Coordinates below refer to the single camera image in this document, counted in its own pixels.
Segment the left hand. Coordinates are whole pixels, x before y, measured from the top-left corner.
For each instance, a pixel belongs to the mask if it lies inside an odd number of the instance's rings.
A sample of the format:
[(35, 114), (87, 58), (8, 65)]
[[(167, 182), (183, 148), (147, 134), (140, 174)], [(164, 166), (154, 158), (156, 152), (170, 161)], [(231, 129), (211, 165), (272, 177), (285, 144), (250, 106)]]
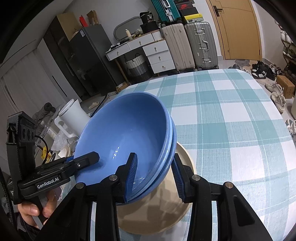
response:
[[(47, 199), (48, 201), (42, 211), (43, 216), (46, 219), (48, 219), (52, 215), (57, 207), (57, 197), (55, 196), (55, 192), (53, 190), (47, 193)], [(40, 227), (33, 219), (33, 217), (38, 217), (40, 215), (40, 211), (35, 204), (31, 202), (23, 202), (21, 204), (18, 204), (17, 207), (25, 223), (40, 229)]]

